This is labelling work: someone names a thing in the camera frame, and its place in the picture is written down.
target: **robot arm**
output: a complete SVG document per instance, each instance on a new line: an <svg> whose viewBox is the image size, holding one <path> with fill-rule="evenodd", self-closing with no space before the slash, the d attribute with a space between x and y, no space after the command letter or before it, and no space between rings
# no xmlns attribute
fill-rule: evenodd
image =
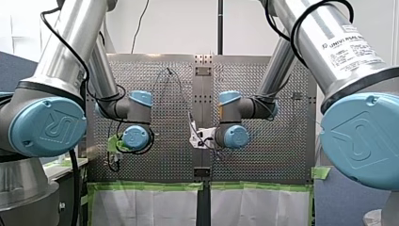
<svg viewBox="0 0 399 226"><path fill-rule="evenodd" d="M104 48L97 41L104 15L117 1L69 0L60 3L63 6L55 30L84 62L90 60L89 81L95 89L96 99L100 100L99 106L104 109L102 113L107 118L126 119L137 124L138 127L129 127L124 132L123 141L132 150L145 148L151 138L148 117L152 96L134 91L129 100L118 99L118 89ZM56 35L50 37L34 75L20 81L12 98L6 94L0 97L0 154L47 157L73 149L87 127L81 95L86 71L82 66L86 65L80 64ZM138 144L137 136L142 136Z"/></svg>
<svg viewBox="0 0 399 226"><path fill-rule="evenodd" d="M326 96L320 136L331 162L363 185L398 190L399 96L384 88L399 76L399 68L390 67L378 56L333 1L268 2L269 12L279 17L290 39L280 39L257 99L244 99L237 91L220 94L220 126L213 133L207 131L211 134L207 140L222 147L245 146L248 134L241 119L267 119L276 114L264 111L263 105L276 108L270 93L279 90L295 55ZM346 1L339 2L353 14Z"/></svg>
<svg viewBox="0 0 399 226"><path fill-rule="evenodd" d="M243 98L239 91L230 90L219 94L220 125L215 128L199 129L191 125L190 142L195 148L215 147L239 149L249 143L247 129L242 119L272 120L278 114L276 95L287 82L295 62L290 42L280 39L270 60L262 83L253 98Z"/></svg>
<svg viewBox="0 0 399 226"><path fill-rule="evenodd" d="M150 129L152 94L135 90L128 99L121 98L100 37L88 65L90 73L97 75L90 79L98 97L96 112L104 118L131 123L121 137L123 146L132 152L146 149L154 139Z"/></svg>

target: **metal pegboard wall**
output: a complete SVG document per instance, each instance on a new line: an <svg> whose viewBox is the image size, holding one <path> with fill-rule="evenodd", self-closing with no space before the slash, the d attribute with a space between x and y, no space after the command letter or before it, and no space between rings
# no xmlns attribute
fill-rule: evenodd
<svg viewBox="0 0 399 226"><path fill-rule="evenodd" d="M153 95L152 130L155 142L144 155L124 154L120 172L112 172L106 165L106 141L110 121L95 116L94 143L97 154L89 161L90 181L150 181L150 182L192 182L193 164L187 125L187 108L191 109L191 86L193 64L187 61L137 59L132 57L118 60L110 58L110 65L118 84L126 90L151 91ZM183 99L177 79L168 74L166 68L174 70L181 79ZM115 134L118 123L113 123L111 135ZM120 127L124 131L127 124Z"/></svg>
<svg viewBox="0 0 399 226"><path fill-rule="evenodd" d="M218 93L239 90L244 96L253 95L267 67L267 63L261 63L259 59L255 63L250 59L239 63L226 61L216 59L214 62L214 124L218 123ZM284 184L308 184L311 181L313 151L307 148L307 142L314 143L314 135L308 134L308 126L314 126L314 121L308 112L309 98L313 100L315 97L315 93L309 93L313 90L310 84L315 85L310 80L308 70L298 63L289 83L279 94L278 116L273 121L243 120L251 141L242 150L225 149L213 156L213 181ZM293 99L295 93L303 96L301 100Z"/></svg>

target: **blue joint cap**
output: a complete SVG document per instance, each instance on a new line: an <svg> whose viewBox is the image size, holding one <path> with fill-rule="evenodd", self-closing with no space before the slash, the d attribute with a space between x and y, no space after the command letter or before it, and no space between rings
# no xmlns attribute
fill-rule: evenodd
<svg viewBox="0 0 399 226"><path fill-rule="evenodd" d="M142 105L152 107L152 94L150 92L141 90L131 91L129 98Z"/></svg>
<svg viewBox="0 0 399 226"><path fill-rule="evenodd" d="M239 91L224 91L219 94L220 105L226 105L239 99L241 99L241 93Z"/></svg>
<svg viewBox="0 0 399 226"><path fill-rule="evenodd" d="M122 137L123 145L133 151L140 151L145 148L149 140L149 133L139 125L132 125L127 128Z"/></svg>
<svg viewBox="0 0 399 226"><path fill-rule="evenodd" d="M328 159L362 185L399 190L399 96L356 93L332 105L320 138Z"/></svg>
<svg viewBox="0 0 399 226"><path fill-rule="evenodd" d="M224 136L225 146L232 149L240 149L249 143L247 129L241 125L234 125L226 130Z"/></svg>
<svg viewBox="0 0 399 226"><path fill-rule="evenodd" d="M86 132L85 112L63 97L40 99L22 109L8 129L12 148L29 157L54 157L73 149Z"/></svg>

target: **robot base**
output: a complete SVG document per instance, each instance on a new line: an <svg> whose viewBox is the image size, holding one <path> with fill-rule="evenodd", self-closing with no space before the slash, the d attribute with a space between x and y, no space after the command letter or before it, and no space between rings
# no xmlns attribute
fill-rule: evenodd
<svg viewBox="0 0 399 226"><path fill-rule="evenodd" d="M56 226L58 184L48 183L39 159L0 163L0 216L7 226Z"/></svg>

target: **white cloth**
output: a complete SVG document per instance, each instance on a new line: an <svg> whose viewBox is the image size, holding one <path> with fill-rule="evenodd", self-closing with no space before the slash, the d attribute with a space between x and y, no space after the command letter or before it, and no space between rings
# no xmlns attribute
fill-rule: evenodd
<svg viewBox="0 0 399 226"><path fill-rule="evenodd" d="M94 194L92 226L195 226L197 191L106 190Z"/></svg>
<svg viewBox="0 0 399 226"><path fill-rule="evenodd" d="M213 190L212 225L308 226L310 192Z"/></svg>

